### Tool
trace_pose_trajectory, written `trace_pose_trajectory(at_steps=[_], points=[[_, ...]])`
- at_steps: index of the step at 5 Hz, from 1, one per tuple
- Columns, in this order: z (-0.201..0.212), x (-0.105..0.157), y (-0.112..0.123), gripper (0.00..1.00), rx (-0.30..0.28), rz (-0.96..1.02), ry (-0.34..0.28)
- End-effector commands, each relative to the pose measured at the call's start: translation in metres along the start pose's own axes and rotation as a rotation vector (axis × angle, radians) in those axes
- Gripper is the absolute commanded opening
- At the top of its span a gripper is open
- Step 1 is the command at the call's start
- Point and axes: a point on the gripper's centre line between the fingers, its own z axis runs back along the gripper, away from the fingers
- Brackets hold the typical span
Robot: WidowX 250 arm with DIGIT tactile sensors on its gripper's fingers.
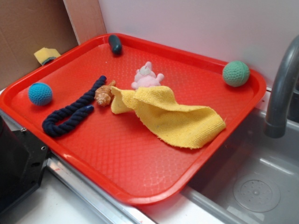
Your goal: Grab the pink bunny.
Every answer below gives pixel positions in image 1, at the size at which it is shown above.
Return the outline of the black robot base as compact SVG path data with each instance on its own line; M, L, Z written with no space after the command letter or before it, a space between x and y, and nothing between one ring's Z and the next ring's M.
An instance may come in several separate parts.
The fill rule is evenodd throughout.
M49 147L29 130L12 131L0 119L0 213L4 214L37 190Z

